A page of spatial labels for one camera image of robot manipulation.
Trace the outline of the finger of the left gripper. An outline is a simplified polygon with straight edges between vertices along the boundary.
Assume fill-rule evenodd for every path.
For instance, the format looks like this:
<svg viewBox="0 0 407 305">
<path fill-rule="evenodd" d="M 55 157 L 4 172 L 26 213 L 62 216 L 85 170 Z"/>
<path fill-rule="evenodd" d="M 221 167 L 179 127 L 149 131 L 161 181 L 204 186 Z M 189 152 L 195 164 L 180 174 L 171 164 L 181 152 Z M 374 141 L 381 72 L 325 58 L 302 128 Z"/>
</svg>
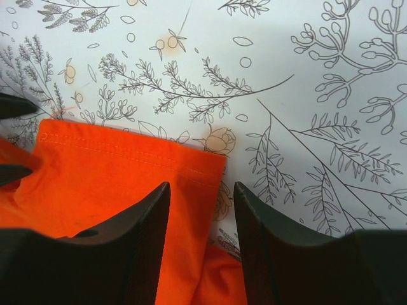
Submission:
<svg viewBox="0 0 407 305">
<path fill-rule="evenodd" d="M 21 180 L 33 173 L 31 165 L 1 163 L 1 187 Z"/>
<path fill-rule="evenodd" d="M 11 119 L 19 116 L 33 114 L 37 105 L 26 98 L 16 97 L 5 93 L 0 94 L 0 118 Z"/>
</svg>

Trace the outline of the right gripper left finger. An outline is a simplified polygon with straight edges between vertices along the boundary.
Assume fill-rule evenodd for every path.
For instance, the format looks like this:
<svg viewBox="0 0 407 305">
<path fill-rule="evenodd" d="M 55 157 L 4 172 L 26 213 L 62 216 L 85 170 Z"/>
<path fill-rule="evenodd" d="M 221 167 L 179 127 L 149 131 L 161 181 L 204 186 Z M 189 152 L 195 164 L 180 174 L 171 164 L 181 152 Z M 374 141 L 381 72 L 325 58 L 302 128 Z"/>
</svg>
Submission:
<svg viewBox="0 0 407 305">
<path fill-rule="evenodd" d="M 170 185 L 72 238 L 1 231 L 2 304 L 154 304 Z"/>
</svg>

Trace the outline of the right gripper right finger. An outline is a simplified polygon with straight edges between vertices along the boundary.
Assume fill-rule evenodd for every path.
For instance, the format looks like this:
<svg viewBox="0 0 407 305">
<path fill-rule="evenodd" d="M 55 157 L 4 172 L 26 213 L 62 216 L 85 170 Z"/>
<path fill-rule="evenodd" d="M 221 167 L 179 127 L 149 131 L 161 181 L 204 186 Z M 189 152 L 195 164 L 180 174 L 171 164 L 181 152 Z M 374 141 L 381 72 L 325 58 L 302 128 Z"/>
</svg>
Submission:
<svg viewBox="0 0 407 305">
<path fill-rule="evenodd" d="M 249 304 L 405 304 L 406 231 L 313 231 L 234 185 Z"/>
</svg>

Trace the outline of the orange t shirt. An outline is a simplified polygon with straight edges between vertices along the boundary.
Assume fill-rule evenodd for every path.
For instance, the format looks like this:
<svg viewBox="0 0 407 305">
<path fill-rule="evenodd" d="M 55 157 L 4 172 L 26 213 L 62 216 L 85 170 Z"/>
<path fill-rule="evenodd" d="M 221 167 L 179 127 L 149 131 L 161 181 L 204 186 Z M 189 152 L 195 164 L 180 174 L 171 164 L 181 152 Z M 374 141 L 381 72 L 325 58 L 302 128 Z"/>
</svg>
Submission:
<svg viewBox="0 0 407 305">
<path fill-rule="evenodd" d="M 226 159 L 108 127 L 45 119 L 27 152 L 1 141 L 1 163 L 33 170 L 1 188 L 1 227 L 74 236 L 171 190 L 157 304 L 245 304 L 242 265 L 208 244 Z"/>
</svg>

